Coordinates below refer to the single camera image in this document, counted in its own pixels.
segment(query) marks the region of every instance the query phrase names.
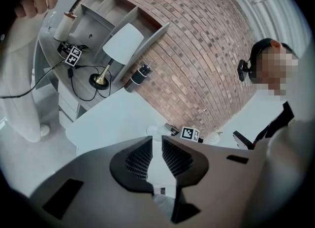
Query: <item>white cylinder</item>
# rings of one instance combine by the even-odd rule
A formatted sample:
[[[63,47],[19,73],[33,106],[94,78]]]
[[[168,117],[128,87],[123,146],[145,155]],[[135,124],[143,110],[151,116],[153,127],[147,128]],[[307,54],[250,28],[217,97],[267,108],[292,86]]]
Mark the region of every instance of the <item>white cylinder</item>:
[[[70,13],[64,13],[63,19],[61,20],[57,30],[55,32],[54,38],[58,41],[66,41],[70,33],[72,24],[76,18],[76,15]]]

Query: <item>brick wall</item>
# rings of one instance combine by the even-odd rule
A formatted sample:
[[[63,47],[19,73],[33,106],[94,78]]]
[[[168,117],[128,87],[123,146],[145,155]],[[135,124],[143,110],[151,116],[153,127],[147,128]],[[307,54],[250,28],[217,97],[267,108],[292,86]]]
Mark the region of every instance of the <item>brick wall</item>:
[[[254,94],[254,86],[238,81],[236,72],[253,45],[244,16],[232,0],[131,1],[171,25],[123,81],[148,64],[153,73],[138,93],[170,123],[196,127],[206,137]]]

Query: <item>pants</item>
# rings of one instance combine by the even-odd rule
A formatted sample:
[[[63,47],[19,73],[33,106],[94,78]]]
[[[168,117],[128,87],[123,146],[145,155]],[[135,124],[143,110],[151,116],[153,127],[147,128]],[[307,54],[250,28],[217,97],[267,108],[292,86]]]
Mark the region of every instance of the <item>pants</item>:
[[[33,54],[36,39],[12,53],[0,63],[0,95],[14,96],[31,88]],[[32,93],[21,98],[0,99],[13,129],[29,142],[40,140],[40,122]]]

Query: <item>beige clothing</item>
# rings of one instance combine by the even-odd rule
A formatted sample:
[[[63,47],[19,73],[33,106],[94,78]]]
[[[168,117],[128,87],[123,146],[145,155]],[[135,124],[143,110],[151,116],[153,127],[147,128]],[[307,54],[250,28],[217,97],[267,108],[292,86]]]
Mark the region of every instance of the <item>beige clothing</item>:
[[[4,58],[0,63],[1,95],[19,95],[31,88],[36,37],[44,17],[45,14],[42,14],[14,22],[7,37]],[[29,142],[40,140],[40,122],[32,93],[21,98],[0,99],[0,105],[16,132]]]
[[[14,22],[7,37],[7,53],[11,53],[24,47],[37,37],[47,12],[44,14],[37,14],[31,19],[22,18],[17,19]]]

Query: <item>power cord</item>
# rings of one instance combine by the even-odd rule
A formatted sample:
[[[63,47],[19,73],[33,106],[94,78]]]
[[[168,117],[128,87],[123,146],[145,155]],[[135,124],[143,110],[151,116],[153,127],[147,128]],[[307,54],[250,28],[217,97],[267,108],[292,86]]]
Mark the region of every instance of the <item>power cord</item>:
[[[97,66],[76,65],[74,68],[75,68],[75,69],[78,69],[78,68],[84,68],[84,67],[91,67],[91,68],[94,68],[94,69],[97,70],[97,73],[98,73],[98,74],[99,74],[99,72],[98,72],[98,69],[97,69],[96,67],[105,68],[104,66],[101,66],[101,65],[97,65]],[[109,72],[109,74],[110,74],[109,95],[108,95],[108,96],[110,96],[111,86],[112,86],[112,84],[111,84],[111,82],[112,82],[112,74],[110,73],[110,71],[108,71],[108,72]],[[69,68],[69,69],[68,69],[68,77],[69,77],[70,80],[71,80],[71,87],[72,87],[73,93],[78,97],[78,99],[80,99],[80,100],[82,100],[82,101],[89,102],[89,101],[92,101],[92,100],[95,98],[95,96],[96,96],[97,93],[98,93],[102,98],[107,98],[107,97],[108,97],[108,96],[107,96],[107,97],[102,96],[102,95],[99,93],[99,91],[96,89],[96,90],[95,90],[95,94],[94,94],[94,96],[93,96],[91,99],[84,99],[84,98],[81,98],[81,97],[76,93],[76,91],[74,90],[74,87],[73,87],[73,81],[72,81],[73,69],[72,69],[72,68]]]
[[[60,61],[59,63],[57,63],[55,66],[53,66],[49,71],[47,71],[37,82],[36,84],[33,86],[33,88],[31,88],[30,90],[28,90],[25,93],[22,93],[20,95],[15,95],[15,96],[1,96],[0,95],[0,99],[6,99],[6,98],[20,98],[23,97],[25,95],[27,95],[28,93],[30,93],[32,90],[34,90],[34,88],[40,83],[40,81],[50,72],[52,71],[54,68],[58,67],[62,62],[64,62],[64,60]]]

